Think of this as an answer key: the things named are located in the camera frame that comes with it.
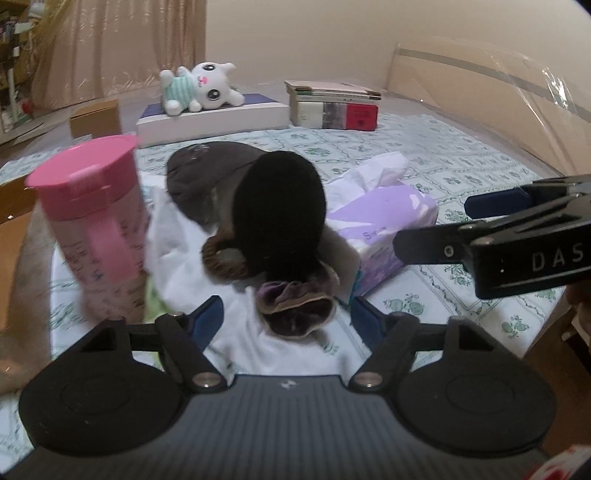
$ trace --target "bedsheet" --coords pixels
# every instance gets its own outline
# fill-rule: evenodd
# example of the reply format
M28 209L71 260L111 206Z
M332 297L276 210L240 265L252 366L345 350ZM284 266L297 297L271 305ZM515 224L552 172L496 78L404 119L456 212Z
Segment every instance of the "bedsheet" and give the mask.
M294 127L227 135L210 140L232 140L265 150L293 150L314 163L323 181L335 178L366 158L388 151L400 151L410 165L404 182L428 193L439 204L439 223L466 220L466 197L529 183L538 178L511 157L434 119L430 115L399 116L381 113L374 132L308 130ZM165 173L169 156L195 143L182 142L146 148L136 152L141 172ZM0 183L31 172L57 151L48 151L13 161L0 169ZM150 203L150 188L144 193ZM57 356L86 333L92 325L80 314L79 290L72 275L54 255L51 281L51 338ZM384 312L405 311L422 322L445 323L450 315L464 315L482 325L510 351L523 356L561 296L561 289L500 300L479 300L472 280L461 265L412 266L386 281L367 298ZM344 331L346 319L338 319ZM342 346L324 346L334 355ZM367 352L359 350L360 360ZM437 358L435 352L421 355L416 366ZM155 364L153 354L138 359ZM20 423L16 394L0 397L0 472L23 457L31 446Z

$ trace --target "stuffed toy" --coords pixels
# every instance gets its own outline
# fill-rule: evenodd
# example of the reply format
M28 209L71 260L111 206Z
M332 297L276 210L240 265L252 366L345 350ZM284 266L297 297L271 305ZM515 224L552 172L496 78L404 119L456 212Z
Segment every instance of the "stuffed toy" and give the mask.
M230 87L227 74L234 70L232 63L204 62L193 71L179 67L177 76L171 70L160 72L160 86L164 111L177 116L184 110L199 112L214 110L224 103L244 104L244 96Z

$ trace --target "purple tissue box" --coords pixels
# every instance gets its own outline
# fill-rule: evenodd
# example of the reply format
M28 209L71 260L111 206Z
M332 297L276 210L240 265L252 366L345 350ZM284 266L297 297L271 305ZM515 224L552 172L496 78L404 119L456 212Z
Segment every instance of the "purple tissue box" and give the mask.
M329 212L319 254L339 275L338 298L349 303L399 271L403 264L394 255L394 236L434 225L437 214L435 200L401 182Z

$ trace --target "book spine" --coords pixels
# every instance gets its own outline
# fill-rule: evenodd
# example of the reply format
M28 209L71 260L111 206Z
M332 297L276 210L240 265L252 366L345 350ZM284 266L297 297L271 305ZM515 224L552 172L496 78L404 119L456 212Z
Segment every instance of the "book spine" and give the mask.
M296 102L328 102L328 103L360 103L361 105L379 105L377 99L368 97L351 97L348 95L343 96L324 96L324 95L291 95Z
M373 131L378 125L378 106L358 103L292 103L294 124L311 129Z
M290 91L288 92L290 95L295 95L296 97L300 98L300 97L308 97L308 98L314 98L314 97L334 97L334 98L340 98L340 97L347 97L347 98L358 98L360 100L375 100L375 101L380 101L382 99L381 95L368 95L366 93L348 93L348 92L297 92L297 91Z

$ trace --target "black fabric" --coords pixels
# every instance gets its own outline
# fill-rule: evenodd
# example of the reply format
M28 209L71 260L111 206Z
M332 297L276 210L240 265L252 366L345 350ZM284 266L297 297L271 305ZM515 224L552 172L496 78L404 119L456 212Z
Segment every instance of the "black fabric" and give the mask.
M267 280L304 281L318 269L326 198L304 157L287 151L260 156L236 189L232 217L249 271L265 271Z
M211 223L216 220L212 190L263 153L239 142L206 142L181 148L166 165L168 193L187 218L200 225Z

